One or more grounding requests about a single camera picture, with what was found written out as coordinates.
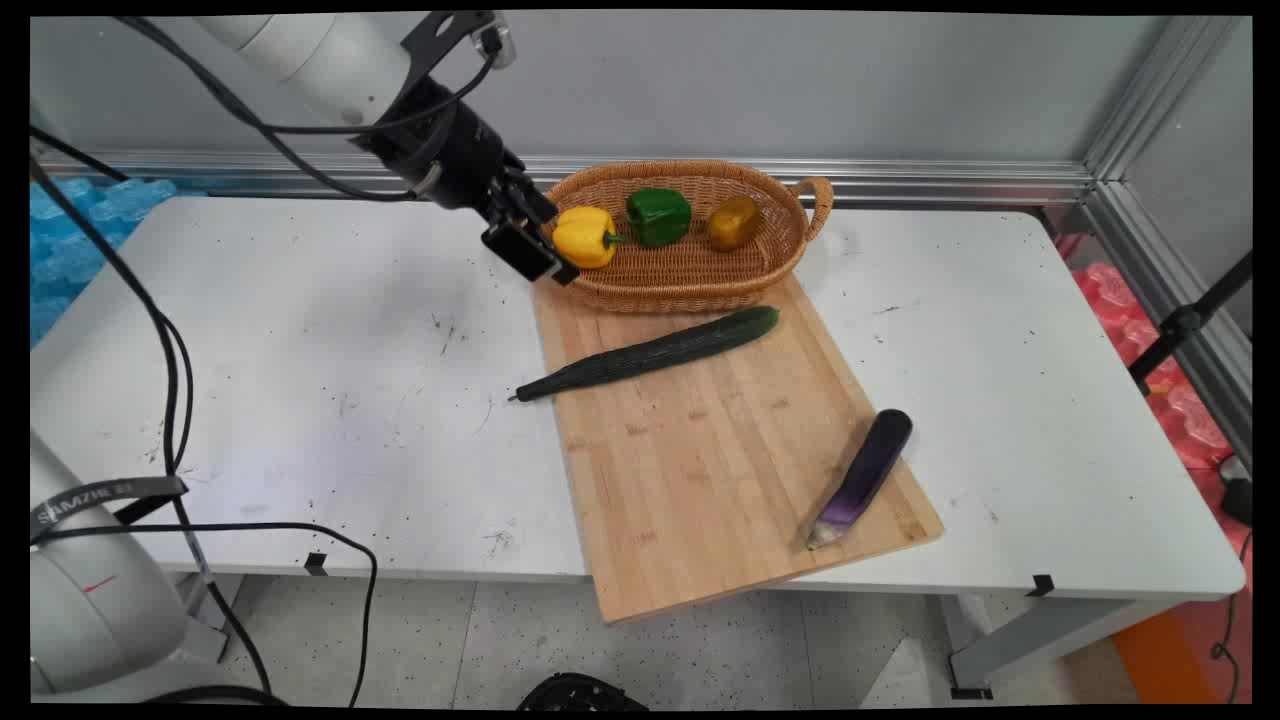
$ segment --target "cucumber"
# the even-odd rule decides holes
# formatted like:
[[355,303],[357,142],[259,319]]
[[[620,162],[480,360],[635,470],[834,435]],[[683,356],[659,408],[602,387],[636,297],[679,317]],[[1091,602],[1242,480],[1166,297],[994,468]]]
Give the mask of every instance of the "cucumber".
[[708,357],[750,342],[778,324],[778,309],[758,305],[710,323],[639,345],[600,352],[564,365],[540,380],[516,388],[507,400],[529,402],[566,389],[593,387]]

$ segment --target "white wall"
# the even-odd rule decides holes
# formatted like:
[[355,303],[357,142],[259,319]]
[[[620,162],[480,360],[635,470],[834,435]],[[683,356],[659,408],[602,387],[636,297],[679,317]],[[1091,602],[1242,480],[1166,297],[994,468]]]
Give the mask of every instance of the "white wall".
[[[1174,106],[1125,179],[1206,286],[1253,247],[1253,20]],[[1228,305],[1253,332],[1253,283]]]
[[[378,13],[397,41],[424,13]],[[520,154],[1074,160],[1164,18],[512,10],[520,58],[468,102]],[[189,18],[156,24],[268,120],[314,123]],[[442,63],[456,87],[470,47]],[[262,150],[105,18],[31,20],[31,95],[86,149]],[[340,140],[294,138],[311,151]]]

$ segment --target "white table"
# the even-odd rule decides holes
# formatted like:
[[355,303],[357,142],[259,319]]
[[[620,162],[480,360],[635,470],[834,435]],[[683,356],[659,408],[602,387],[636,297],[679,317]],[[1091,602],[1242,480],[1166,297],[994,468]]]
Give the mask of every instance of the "white table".
[[[429,204],[337,200],[175,199],[146,219],[124,258],[195,363],[193,521],[319,523],[392,578],[588,578],[550,404],[506,401],[543,374],[530,287],[483,229]],[[1033,218],[837,210],[796,274],[872,402],[911,414],[905,455],[946,532],[785,587],[1024,594],[1051,575],[1032,612],[956,630],[956,679],[978,685],[1243,585]],[[114,273],[31,365],[31,424],[84,482],[160,470],[163,356]],[[142,542],[193,568],[180,537]],[[300,574],[310,552],[366,573],[324,536],[201,542],[221,573]]]

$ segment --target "wicker basket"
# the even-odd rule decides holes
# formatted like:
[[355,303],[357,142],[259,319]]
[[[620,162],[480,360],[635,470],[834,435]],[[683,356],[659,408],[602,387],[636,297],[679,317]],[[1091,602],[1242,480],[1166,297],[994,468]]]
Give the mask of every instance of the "wicker basket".
[[[627,196],[643,187],[678,190],[694,210],[680,242],[667,247],[623,243],[613,261],[582,273],[566,287],[575,299],[614,313],[704,313],[754,305],[804,255],[805,245],[831,213],[827,178],[805,178],[790,188],[769,176],[721,160],[611,163],[575,173],[547,195],[561,211],[581,205],[608,210],[618,234],[631,236]],[[814,193],[813,219],[799,195]],[[755,240],[733,252],[717,252],[707,240],[707,218],[724,200],[748,195],[760,208]],[[550,237],[556,223],[543,229]]]

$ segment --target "wooden cutting board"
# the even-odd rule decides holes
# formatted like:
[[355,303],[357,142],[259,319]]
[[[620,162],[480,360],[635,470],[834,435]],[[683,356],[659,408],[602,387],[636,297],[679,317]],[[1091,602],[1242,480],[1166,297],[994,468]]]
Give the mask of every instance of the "wooden cutting board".
[[[605,623],[942,534],[937,511],[900,459],[842,541],[817,552],[804,547],[876,411],[795,278],[771,288],[762,304],[778,307],[781,320],[760,340],[554,397]],[[548,372],[717,316],[604,313],[549,283],[539,287],[536,305]]]

